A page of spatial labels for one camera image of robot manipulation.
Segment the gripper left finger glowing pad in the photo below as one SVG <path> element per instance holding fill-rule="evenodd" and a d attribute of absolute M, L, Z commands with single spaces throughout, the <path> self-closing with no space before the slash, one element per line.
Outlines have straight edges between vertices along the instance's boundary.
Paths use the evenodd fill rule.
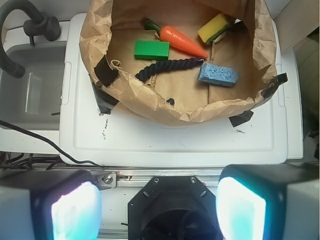
<path fill-rule="evenodd" d="M 2 240 L 95 240 L 102 196 L 83 169 L 0 172 Z"/>

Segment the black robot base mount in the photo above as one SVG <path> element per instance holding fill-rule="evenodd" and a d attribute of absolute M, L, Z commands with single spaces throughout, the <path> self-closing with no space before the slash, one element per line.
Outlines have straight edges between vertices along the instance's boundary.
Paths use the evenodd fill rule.
<path fill-rule="evenodd" d="M 127 204 L 130 240 L 222 240 L 216 196 L 197 178 L 151 179 Z"/>

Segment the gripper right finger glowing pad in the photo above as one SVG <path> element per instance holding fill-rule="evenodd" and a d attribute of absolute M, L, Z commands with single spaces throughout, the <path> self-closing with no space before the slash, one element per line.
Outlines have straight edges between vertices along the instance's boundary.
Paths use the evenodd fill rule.
<path fill-rule="evenodd" d="M 318 240 L 318 164 L 230 164 L 216 189 L 226 240 Z"/>

